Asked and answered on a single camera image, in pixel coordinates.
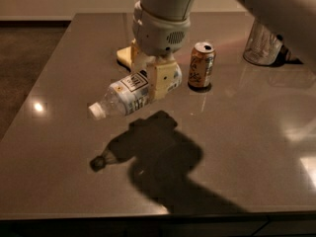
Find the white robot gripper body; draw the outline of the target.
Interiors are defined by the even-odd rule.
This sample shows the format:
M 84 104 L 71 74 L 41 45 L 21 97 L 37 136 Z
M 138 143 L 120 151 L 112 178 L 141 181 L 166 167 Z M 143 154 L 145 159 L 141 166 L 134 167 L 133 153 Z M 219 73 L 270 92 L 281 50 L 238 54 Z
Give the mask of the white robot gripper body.
M 178 51 L 191 25 L 190 19 L 169 21 L 152 16 L 140 2 L 134 6 L 132 31 L 140 50 L 148 56 L 164 56 Z

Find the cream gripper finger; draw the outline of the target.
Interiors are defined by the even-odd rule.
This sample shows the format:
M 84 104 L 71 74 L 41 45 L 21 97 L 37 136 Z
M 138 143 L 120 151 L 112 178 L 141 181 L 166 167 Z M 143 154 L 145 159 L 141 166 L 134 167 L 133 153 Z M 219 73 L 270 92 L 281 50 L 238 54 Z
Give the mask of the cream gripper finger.
M 153 56 L 148 56 L 145 54 L 137 44 L 136 39 L 131 42 L 131 71 L 133 73 L 139 72 L 140 70 L 145 70 L 149 63 L 154 61 Z
M 147 64 L 146 71 L 151 101 L 163 99 L 167 95 L 176 70 L 177 62 L 173 55 L 155 57 Z

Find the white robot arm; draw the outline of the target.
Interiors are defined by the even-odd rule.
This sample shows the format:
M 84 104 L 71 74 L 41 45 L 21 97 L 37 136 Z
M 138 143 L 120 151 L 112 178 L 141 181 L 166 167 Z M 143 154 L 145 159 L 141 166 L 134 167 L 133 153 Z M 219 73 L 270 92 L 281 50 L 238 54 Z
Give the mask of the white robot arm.
M 138 0 L 132 32 L 136 46 L 147 56 L 167 56 L 183 46 L 171 40 L 185 34 L 196 0 Z M 316 66 L 316 0 L 234 0 L 244 12 L 282 35 L 285 45 L 311 69 Z

